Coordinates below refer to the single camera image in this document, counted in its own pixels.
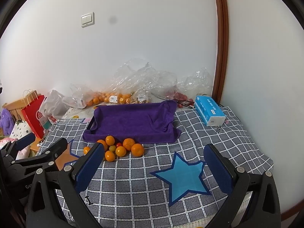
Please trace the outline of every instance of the purple plush toy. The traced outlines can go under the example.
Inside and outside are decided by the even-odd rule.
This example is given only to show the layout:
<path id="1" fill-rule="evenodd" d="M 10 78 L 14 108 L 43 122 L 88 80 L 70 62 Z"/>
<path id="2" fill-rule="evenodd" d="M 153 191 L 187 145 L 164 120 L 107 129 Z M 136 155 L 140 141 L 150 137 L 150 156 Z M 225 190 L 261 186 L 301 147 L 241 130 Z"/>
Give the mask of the purple plush toy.
<path id="1" fill-rule="evenodd" d="M 7 109 L 3 109 L 0 114 L 0 128 L 3 129 L 5 136 L 9 136 L 14 128 L 15 122 L 11 113 Z"/>

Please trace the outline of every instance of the wooden headboard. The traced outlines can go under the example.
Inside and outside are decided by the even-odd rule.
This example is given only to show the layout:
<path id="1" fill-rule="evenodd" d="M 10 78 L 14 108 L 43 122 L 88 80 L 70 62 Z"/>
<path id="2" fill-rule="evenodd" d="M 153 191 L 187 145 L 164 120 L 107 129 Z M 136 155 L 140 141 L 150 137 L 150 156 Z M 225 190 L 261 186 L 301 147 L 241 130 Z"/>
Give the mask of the wooden headboard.
<path id="1" fill-rule="evenodd" d="M 5 103 L 2 108 L 7 109 L 13 116 L 13 119 L 15 122 L 17 120 L 25 121 L 21 110 L 26 107 L 29 103 L 31 103 L 39 94 L 37 94 L 37 91 L 32 91 L 29 94 L 27 94 L 24 98 L 18 99 L 14 102 L 11 102 L 9 104 Z"/>

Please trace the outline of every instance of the purple cloth-lined tray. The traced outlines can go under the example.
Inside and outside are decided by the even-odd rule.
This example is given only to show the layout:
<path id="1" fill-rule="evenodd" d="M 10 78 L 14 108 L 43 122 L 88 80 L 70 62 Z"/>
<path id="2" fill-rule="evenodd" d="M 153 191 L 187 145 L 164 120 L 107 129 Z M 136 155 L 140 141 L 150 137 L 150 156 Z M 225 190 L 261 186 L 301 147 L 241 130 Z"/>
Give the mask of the purple cloth-lined tray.
<path id="1" fill-rule="evenodd" d="M 83 140 L 96 142 L 112 135 L 116 141 L 133 138 L 137 143 L 173 143 L 180 136 L 173 127 L 177 103 L 173 100 L 151 104 L 99 106 L 83 133 Z"/>

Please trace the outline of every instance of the blue star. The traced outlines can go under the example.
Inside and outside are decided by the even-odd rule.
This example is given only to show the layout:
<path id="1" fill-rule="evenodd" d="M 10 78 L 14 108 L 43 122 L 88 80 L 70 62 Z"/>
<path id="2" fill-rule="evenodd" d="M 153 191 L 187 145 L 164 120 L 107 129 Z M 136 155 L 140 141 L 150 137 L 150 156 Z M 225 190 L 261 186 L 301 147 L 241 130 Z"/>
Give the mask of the blue star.
<path id="1" fill-rule="evenodd" d="M 169 184 L 169 206 L 172 206 L 189 192 L 210 195 L 202 179 L 205 164 L 188 163 L 175 152 L 170 168 L 150 173 Z"/>

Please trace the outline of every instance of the wall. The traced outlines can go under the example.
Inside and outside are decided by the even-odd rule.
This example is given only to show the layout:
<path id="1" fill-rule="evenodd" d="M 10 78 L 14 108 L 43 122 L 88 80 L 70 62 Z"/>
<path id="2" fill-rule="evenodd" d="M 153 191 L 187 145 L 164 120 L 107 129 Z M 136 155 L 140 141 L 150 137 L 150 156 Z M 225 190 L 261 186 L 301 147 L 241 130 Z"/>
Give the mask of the wall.
<path id="1" fill-rule="evenodd" d="M 92 11 L 95 25 L 81 28 Z M 29 88 L 100 90 L 131 58 L 179 78 L 201 67 L 214 76 L 216 44 L 215 0 L 27 0 L 0 40 L 1 103 Z"/>
<path id="2" fill-rule="evenodd" d="M 221 103 L 274 161 L 281 211 L 304 198 L 304 31 L 281 0 L 228 0 Z"/>

